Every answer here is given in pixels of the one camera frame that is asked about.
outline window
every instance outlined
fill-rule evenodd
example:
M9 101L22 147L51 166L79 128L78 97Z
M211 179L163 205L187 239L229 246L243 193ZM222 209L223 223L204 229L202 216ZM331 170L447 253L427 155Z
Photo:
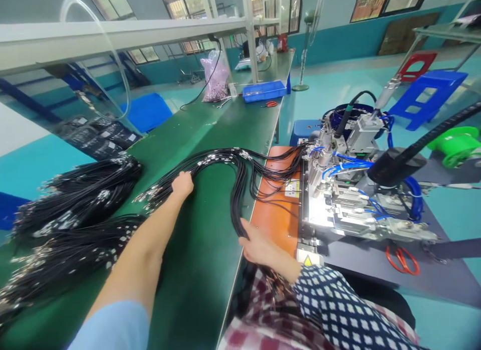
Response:
M251 0L254 17L280 18L280 25L267 27L269 37L280 33L298 33L302 0Z
M137 20L127 0L92 0L102 16L109 21ZM158 61L153 47L127 51L135 64Z
M424 0L357 0L351 23L418 10Z
M202 0L163 1L172 19L196 19L205 17ZM183 50L188 54L203 52L214 48L213 43L209 40L184 42L182 46Z

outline yellow warning sticker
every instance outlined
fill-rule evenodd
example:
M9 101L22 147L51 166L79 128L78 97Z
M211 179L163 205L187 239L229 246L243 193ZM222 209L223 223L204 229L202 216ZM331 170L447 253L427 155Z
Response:
M296 251L296 259L304 266L324 265L324 258L321 255L300 248Z
M312 266L311 259L309 258L309 255L307 255L306 260L304 261L305 266Z
M286 189L284 192L286 197L299 198L299 180L290 180L286 182Z

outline electric fan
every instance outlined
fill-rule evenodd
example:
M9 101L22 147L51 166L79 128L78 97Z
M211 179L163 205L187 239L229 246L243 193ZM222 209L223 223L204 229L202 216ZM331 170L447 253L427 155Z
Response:
M306 37L301 57L301 80L298 85L292 87L292 90L294 91L305 91L309 89L307 84L302 83L304 79L304 69L306 68L307 47L312 45L314 38L316 37L317 26L319 25L319 17L321 16L323 4L324 0L317 0L316 10L308 11L304 17L304 22L306 23Z

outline red plastic stool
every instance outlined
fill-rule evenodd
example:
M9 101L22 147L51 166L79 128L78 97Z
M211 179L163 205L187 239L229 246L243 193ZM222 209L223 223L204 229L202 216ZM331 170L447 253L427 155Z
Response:
M406 62L404 67L401 68L399 74L401 75L401 82L414 82L420 76L427 72L432 62L436 59L436 51L425 51L414 53L411 58ZM409 67L417 62L423 62L423 66L418 71L408 72Z

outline scissors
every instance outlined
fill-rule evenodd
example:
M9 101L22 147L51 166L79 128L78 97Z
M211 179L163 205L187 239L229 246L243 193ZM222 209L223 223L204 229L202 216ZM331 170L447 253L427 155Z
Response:
M408 273L408 274L413 275L413 276L419 275L419 272L420 272L419 271L419 264L414 259L414 257L412 257L412 255L404 247L398 246L394 241L391 241L391 246L395 249L396 257L399 260L399 262L401 263L402 267L399 268L394 263L394 261L391 259L391 255L390 255L390 252L389 252L390 247L389 247L389 245L387 245L386 246L386 257L387 257L387 260L389 261L389 263L391 264L391 266L394 267L396 270L398 270L401 273ZM406 254L412 260L412 263L414 264L414 271L411 271L411 269L407 265L406 257L404 256L404 254Z
M269 101L269 102L267 102L265 105L261 106L261 108L275 107L275 106L277 106L277 102L276 102L276 101Z

